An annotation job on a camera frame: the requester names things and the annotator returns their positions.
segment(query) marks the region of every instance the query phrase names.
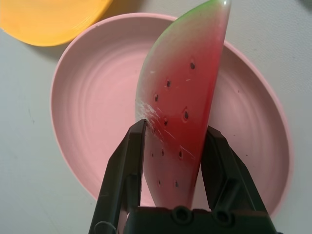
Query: screw hole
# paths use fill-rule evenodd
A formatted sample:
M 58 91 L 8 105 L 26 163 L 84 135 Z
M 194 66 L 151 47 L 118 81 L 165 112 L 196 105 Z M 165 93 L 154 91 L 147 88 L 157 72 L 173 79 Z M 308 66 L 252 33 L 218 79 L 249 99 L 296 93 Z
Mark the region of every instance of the screw hole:
M 218 220 L 222 223 L 228 223 L 230 220 L 229 216 L 223 211 L 217 212 L 216 215 L 217 215 Z

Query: scratch mark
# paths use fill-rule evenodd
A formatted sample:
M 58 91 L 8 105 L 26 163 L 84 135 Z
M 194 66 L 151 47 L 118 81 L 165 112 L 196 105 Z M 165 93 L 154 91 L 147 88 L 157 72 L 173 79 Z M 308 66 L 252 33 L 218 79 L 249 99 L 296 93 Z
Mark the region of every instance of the scratch mark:
M 103 193 L 103 194 L 101 194 L 101 195 L 100 195 L 100 196 L 98 196 L 98 197 L 106 197 L 106 196 L 109 196 L 109 193 L 108 193 L 108 192 Z
M 162 136 L 162 134 L 161 134 L 160 130 L 158 130 L 158 129 L 157 129 L 157 131 L 158 131 L 158 132 L 159 132 L 159 134 Z
M 180 146 L 180 147 L 181 147 L 181 149 L 183 149 L 186 152 L 188 152 L 192 156 L 192 159 L 195 159 L 195 156 L 190 151 L 188 151 L 187 149 L 183 148 L 182 146 Z
M 166 130 L 164 130 L 166 133 L 168 133 L 173 139 L 175 139 L 175 137 L 171 134 L 171 133 L 169 133 L 168 131 L 166 131 Z
M 55 229 L 55 231 L 57 231 L 58 234 L 60 234 L 59 230 L 57 229 L 57 226 L 55 225 L 55 223 L 53 222 L 52 218 L 50 217 L 49 213 L 45 210 L 43 204 L 38 200 L 38 203 L 40 204 L 43 212 L 45 213 L 45 215 L 48 217 L 51 225 L 53 226 L 53 228 Z
M 31 116 L 31 113 L 30 113 L 30 109 L 28 108 L 28 114 L 29 114 L 29 117 L 30 117 L 30 119 L 31 119 L 31 122 L 33 123 L 33 124 L 35 124 L 35 121 L 34 121 L 34 119 L 32 118 L 32 116 Z

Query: pink plate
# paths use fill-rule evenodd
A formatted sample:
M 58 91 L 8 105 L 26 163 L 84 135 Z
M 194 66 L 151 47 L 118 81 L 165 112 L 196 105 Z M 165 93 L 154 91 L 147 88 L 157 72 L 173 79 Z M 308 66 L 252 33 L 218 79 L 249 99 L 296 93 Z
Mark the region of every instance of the pink plate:
M 133 13 L 105 19 L 80 34 L 58 62 L 51 118 L 65 160 L 97 198 L 109 157 L 135 122 L 144 59 L 174 17 Z M 209 124 L 248 167 L 268 212 L 275 214 L 293 174 L 285 115 L 256 68 L 227 42 Z M 199 176 L 193 207 L 208 208 Z M 145 179 L 141 205 L 154 206 Z

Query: watermelon slice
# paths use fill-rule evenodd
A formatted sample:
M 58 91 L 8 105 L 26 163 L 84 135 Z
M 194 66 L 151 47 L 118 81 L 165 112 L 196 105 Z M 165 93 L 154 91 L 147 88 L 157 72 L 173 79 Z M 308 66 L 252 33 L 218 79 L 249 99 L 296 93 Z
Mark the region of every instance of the watermelon slice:
M 230 5 L 210 0 L 178 18 L 142 67 L 136 120 L 148 123 L 143 171 L 156 206 L 191 208 Z

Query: toy watermelon slice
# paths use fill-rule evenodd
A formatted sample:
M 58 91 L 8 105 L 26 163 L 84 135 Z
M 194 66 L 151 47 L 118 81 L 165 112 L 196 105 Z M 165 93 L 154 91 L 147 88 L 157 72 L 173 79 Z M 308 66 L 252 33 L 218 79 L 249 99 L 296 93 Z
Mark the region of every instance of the toy watermelon slice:
M 143 171 L 156 206 L 191 208 L 230 5 L 210 0 L 178 18 L 141 70 L 136 120 L 148 123 Z

